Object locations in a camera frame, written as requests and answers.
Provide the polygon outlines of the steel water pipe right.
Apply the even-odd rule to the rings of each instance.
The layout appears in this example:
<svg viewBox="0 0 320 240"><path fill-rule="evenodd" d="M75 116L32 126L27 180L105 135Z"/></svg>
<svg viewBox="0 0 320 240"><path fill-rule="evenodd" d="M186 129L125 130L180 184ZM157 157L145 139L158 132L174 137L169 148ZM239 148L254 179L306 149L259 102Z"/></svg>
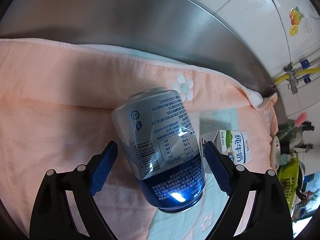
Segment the steel water pipe right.
<svg viewBox="0 0 320 240"><path fill-rule="evenodd" d="M315 75L310 75L307 78L307 82L304 81L304 79L302 79L301 81L299 81L299 85L298 85L298 89L301 89L307 85L313 84L316 81L319 81L319 75L315 74Z"/></svg>

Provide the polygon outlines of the white ceramic plate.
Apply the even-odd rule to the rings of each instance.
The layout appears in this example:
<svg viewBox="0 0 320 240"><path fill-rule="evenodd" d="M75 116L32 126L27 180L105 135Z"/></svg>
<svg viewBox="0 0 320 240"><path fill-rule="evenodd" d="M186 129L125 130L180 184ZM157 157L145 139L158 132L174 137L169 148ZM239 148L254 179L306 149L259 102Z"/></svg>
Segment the white ceramic plate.
<svg viewBox="0 0 320 240"><path fill-rule="evenodd" d="M277 136L275 136L271 142L270 162L274 170L278 170L280 167L280 142Z"/></svg>

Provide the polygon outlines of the steel water pipe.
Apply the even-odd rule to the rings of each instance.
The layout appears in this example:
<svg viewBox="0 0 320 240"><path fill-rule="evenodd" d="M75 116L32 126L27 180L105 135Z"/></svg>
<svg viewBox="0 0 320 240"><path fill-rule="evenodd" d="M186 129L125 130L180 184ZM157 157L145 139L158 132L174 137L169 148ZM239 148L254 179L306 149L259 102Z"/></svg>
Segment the steel water pipe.
<svg viewBox="0 0 320 240"><path fill-rule="evenodd" d="M289 65L288 67L285 67L284 70L288 75L285 80L289 82L289 89L292 94L297 94L299 81L304 79L304 81L307 82L307 78L310 75L319 74L319 57L312 61L303 59L299 61L297 68L293 68Z"/></svg>
<svg viewBox="0 0 320 240"><path fill-rule="evenodd" d="M304 81L304 79L302 79L301 81L299 81L299 85L298 85L298 89L301 89L307 85L313 84L316 81L319 81L319 75L315 74L315 75L310 75L307 78L307 82Z"/></svg>

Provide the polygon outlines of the pink flower towel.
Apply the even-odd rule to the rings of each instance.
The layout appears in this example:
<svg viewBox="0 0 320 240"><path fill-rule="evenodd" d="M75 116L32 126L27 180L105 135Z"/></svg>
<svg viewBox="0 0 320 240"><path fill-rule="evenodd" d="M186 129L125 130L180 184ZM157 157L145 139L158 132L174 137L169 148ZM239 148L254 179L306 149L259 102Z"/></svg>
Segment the pink flower towel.
<svg viewBox="0 0 320 240"><path fill-rule="evenodd" d="M246 167L271 168L276 94L262 98L225 74L188 64L38 38L1 40L1 200L24 233L45 172L71 171L117 141L113 109L156 87L180 93L197 135L247 131Z"/></svg>

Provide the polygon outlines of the steel water pipe left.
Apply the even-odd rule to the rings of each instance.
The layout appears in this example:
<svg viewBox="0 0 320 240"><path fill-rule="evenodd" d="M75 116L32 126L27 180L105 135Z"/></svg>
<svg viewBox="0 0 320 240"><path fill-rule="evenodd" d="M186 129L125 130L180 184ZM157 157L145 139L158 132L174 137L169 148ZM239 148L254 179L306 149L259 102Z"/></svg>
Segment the steel water pipe left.
<svg viewBox="0 0 320 240"><path fill-rule="evenodd" d="M312 61L303 59L299 61L297 68L293 68L289 65L288 67L285 67L284 70L288 75L285 80L289 82L289 89L292 94L297 94L299 81L304 79L304 81L307 82L307 78L310 75L319 74L319 57Z"/></svg>

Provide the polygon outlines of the blue silver drink can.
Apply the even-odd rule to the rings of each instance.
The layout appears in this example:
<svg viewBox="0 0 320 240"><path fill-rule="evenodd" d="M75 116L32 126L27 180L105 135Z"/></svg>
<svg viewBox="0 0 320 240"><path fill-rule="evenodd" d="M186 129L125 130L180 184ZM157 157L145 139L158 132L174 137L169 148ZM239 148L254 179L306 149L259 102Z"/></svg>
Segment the blue silver drink can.
<svg viewBox="0 0 320 240"><path fill-rule="evenodd" d="M146 200L168 213L195 205L206 179L196 134L179 93L164 87L137 93L122 101L111 116Z"/></svg>

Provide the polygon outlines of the black pan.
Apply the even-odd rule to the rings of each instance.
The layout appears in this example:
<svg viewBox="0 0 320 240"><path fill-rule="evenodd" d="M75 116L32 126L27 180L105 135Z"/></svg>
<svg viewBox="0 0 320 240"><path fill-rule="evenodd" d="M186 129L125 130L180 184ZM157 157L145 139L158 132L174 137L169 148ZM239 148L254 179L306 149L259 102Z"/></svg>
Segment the black pan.
<svg viewBox="0 0 320 240"><path fill-rule="evenodd" d="M299 160L299 171L298 171L298 178L297 178L297 187L296 187L296 196L301 200L304 201L306 199L306 195L302 192L303 188L303 181L305 177L305 165Z"/></svg>

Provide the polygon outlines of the green dish rack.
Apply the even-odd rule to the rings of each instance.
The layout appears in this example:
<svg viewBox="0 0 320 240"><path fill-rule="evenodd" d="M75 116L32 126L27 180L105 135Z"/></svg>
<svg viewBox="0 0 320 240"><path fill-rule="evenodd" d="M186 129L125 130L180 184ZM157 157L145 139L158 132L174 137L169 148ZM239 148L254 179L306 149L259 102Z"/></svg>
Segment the green dish rack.
<svg viewBox="0 0 320 240"><path fill-rule="evenodd" d="M287 157L287 163L281 165L278 170L278 179L283 188L287 204L289 206L290 214L293 214L296 201L296 189L298 185L299 175L299 159L297 152L293 152L290 155L285 154Z"/></svg>

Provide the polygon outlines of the pink bottle brush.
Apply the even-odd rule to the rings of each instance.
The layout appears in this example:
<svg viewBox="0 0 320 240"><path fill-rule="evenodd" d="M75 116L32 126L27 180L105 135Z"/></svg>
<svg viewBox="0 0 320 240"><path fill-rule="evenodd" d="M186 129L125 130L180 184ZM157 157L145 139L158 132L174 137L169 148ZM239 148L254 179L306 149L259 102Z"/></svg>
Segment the pink bottle brush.
<svg viewBox="0 0 320 240"><path fill-rule="evenodd" d="M305 122L308 118L308 114L306 112L303 112L299 115L299 117L295 120L295 126L299 127Z"/></svg>

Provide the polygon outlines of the white milk carton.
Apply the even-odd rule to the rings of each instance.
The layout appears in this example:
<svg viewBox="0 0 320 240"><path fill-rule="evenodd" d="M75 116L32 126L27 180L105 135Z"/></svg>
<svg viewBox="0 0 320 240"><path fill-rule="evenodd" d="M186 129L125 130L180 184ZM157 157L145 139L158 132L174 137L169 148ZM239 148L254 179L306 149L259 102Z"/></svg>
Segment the white milk carton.
<svg viewBox="0 0 320 240"><path fill-rule="evenodd" d="M202 155L204 145L211 141L221 154L227 155L235 164L251 161L247 131L219 129L200 136Z"/></svg>

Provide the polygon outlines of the dark green glass jar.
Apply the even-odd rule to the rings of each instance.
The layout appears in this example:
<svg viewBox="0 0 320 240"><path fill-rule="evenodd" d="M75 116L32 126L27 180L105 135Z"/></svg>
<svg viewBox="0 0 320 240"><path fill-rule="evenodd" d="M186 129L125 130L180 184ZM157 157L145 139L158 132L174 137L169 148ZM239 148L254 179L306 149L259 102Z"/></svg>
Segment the dark green glass jar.
<svg viewBox="0 0 320 240"><path fill-rule="evenodd" d="M302 128L295 126L294 120L288 120L287 123L279 125L279 131L276 136L279 139L281 147L293 148L300 144L302 140Z"/></svg>

